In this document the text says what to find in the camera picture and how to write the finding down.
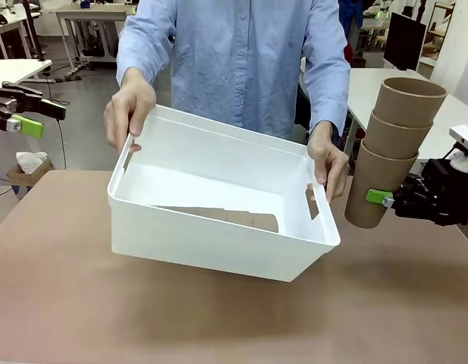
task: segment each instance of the cup rim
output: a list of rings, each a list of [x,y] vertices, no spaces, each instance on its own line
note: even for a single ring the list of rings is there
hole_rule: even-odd
[[[368,152],[370,155],[373,155],[374,157],[377,157],[377,158],[380,158],[380,159],[385,159],[386,161],[390,161],[390,162],[409,162],[409,161],[416,161],[417,160],[417,157],[419,156],[419,151],[416,153],[416,155],[412,158],[405,158],[405,159],[395,159],[395,158],[387,158],[387,157],[383,157],[381,155],[378,155],[378,154],[375,154],[374,152],[372,152],[370,149],[368,149],[366,146],[365,146],[365,143],[364,143],[364,140],[362,140],[362,142],[360,143],[360,145],[362,146],[362,148]]]
[[[431,84],[433,86],[436,86],[436,87],[442,89],[444,91],[444,93],[441,94],[441,95],[419,95],[417,93],[408,93],[408,92],[405,92],[405,91],[401,91],[399,89],[395,89],[394,87],[390,87],[389,85],[385,84],[385,81],[387,81],[387,80],[411,80],[411,81],[429,83],[429,84]],[[395,92],[395,93],[400,93],[401,95],[413,96],[413,97],[417,97],[417,98],[421,98],[421,99],[442,99],[442,98],[448,96],[448,91],[444,87],[439,86],[436,83],[433,83],[433,82],[430,82],[430,81],[420,80],[418,78],[389,77],[389,78],[386,78],[385,80],[382,81],[382,86],[385,87],[386,89],[389,89],[389,90]]]
[[[395,127],[397,129],[410,129],[410,130],[426,130],[426,129],[431,129],[432,126],[434,125],[434,121],[431,121],[431,124],[428,125],[427,127],[402,127],[400,125],[396,125],[396,124],[392,124],[392,123],[388,123],[387,121],[383,121],[381,118],[379,118],[377,115],[375,115],[375,109],[372,110],[372,112],[370,113],[370,116],[374,119],[376,119],[379,123],[381,124],[385,124],[385,125],[388,125],[389,127]]]

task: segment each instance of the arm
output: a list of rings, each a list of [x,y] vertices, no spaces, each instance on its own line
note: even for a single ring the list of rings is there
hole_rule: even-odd
[[[303,55],[311,101],[311,133],[320,121],[330,121],[343,133],[347,117],[350,65],[344,58],[345,39],[336,0],[313,0],[306,26]]]
[[[137,14],[128,17],[121,33],[117,80],[135,67],[152,83],[169,63],[176,33],[176,0],[141,0]]]

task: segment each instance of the shirt placket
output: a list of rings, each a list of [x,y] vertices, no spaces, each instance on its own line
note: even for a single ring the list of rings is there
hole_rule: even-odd
[[[243,126],[243,109],[247,83],[247,62],[249,47],[250,0],[237,2],[237,32],[235,52],[235,121]]]

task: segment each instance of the brown cylindrical pot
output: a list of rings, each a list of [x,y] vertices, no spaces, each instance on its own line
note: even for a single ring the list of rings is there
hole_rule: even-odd
[[[446,90],[434,83],[414,78],[388,78],[380,86],[375,115],[401,127],[427,127],[439,111]]]
[[[431,130],[427,127],[400,127],[377,118],[374,111],[364,139],[365,147],[382,157],[408,159],[413,157]]]
[[[371,188],[394,192],[404,181],[417,156],[418,154],[415,154],[408,159],[381,157],[370,152],[362,141],[348,195],[345,218],[359,228],[375,228],[387,209],[383,205],[367,202],[367,192]]]

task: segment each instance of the hand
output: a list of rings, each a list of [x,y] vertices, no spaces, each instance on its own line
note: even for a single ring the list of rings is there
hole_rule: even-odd
[[[105,107],[104,122],[108,143],[120,153],[126,143],[128,130],[138,137],[143,131],[146,117],[155,106],[155,90],[140,70],[129,68],[124,75],[121,89]],[[133,152],[140,149],[137,144],[132,147]]]
[[[308,142],[308,154],[315,160],[315,177],[326,186],[328,202],[343,194],[348,174],[348,155],[333,145],[332,131],[329,121],[321,121]]]

